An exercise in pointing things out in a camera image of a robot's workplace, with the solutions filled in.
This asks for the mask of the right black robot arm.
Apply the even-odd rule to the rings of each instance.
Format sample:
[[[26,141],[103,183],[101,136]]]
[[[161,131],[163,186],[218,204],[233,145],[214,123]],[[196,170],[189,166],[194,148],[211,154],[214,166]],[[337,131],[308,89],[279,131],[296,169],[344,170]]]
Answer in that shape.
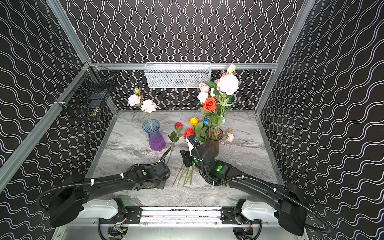
[[[270,207],[279,225],[291,234],[301,236],[305,229],[330,233],[330,224],[306,204],[297,186],[273,184],[248,175],[233,165],[216,160],[195,135],[187,136],[188,151],[182,151],[186,167],[195,166],[202,178],[212,186],[229,185],[256,197]]]

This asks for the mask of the pale pink flower spray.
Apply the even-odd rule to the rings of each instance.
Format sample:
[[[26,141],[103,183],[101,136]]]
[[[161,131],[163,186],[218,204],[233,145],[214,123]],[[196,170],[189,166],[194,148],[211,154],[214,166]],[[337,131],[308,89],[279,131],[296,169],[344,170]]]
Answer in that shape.
[[[130,107],[139,108],[145,114],[152,131],[154,129],[152,113],[157,110],[157,104],[153,100],[145,100],[139,88],[135,88],[134,94],[129,96],[128,104]]]

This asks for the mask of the pink flower spray stem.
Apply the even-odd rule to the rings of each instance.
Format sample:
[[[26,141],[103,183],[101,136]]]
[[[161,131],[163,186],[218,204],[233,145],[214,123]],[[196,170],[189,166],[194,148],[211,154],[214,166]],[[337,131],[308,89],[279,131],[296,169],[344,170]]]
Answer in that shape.
[[[197,99],[202,106],[208,97],[214,97],[217,101],[218,124],[216,129],[219,129],[224,122],[225,113],[233,106],[232,99],[239,89],[240,81],[235,73],[236,69],[235,64],[229,64],[227,69],[221,72],[219,79],[206,84],[201,83],[199,86],[200,92]]]

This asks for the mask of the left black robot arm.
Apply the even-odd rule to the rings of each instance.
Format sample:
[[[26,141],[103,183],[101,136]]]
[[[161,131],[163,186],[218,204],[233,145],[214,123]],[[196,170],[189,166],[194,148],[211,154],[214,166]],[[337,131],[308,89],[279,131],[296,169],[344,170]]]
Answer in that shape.
[[[125,172],[102,178],[69,178],[66,184],[42,192],[38,207],[49,214],[52,227],[66,225],[86,211],[86,203],[120,191],[163,189],[171,171],[165,160],[135,164]]]

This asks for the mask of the orange red rose stem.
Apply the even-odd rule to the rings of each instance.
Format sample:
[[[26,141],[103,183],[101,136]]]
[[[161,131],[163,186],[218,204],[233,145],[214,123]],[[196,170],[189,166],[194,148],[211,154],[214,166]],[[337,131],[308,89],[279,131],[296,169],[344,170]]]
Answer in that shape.
[[[217,115],[217,101],[214,97],[208,97],[203,105],[206,111],[206,118],[210,121],[212,129],[217,128],[218,115]]]

